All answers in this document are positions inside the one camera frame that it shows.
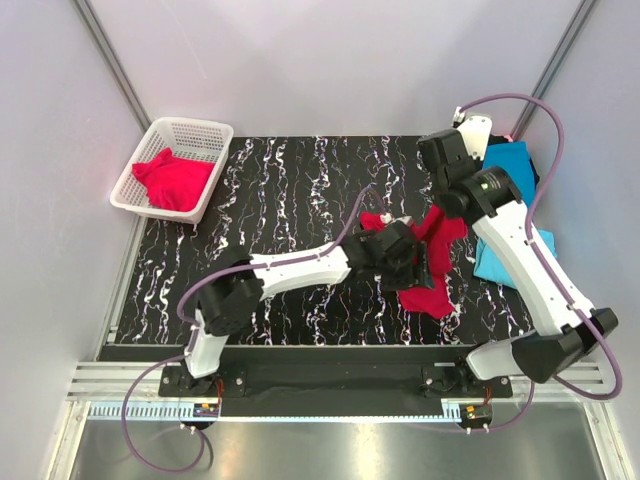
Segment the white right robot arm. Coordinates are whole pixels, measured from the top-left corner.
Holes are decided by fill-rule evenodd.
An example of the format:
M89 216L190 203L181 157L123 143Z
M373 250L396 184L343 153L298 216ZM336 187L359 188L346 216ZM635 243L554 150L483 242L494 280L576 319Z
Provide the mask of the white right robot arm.
M590 355L618 319L581 294L537 230L525 225L528 208L510 176L480 167L456 129L421 137L418 150L434 179L436 205L496 254L533 321L528 334L472 350L454 371L457 390L476 396L491 379L515 374L545 383Z

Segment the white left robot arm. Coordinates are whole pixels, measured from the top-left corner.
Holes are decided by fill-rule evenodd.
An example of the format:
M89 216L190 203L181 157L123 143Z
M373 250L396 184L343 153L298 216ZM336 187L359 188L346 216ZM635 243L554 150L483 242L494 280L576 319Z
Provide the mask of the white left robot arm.
M426 244L418 240L407 217L380 230L342 234L332 243L305 251L258 255L236 246L220 255L219 264L220 270L187 292L187 298L195 301L194 324L180 381L196 396L214 388L228 337L248 326L269 297L374 277L387 291L435 289Z

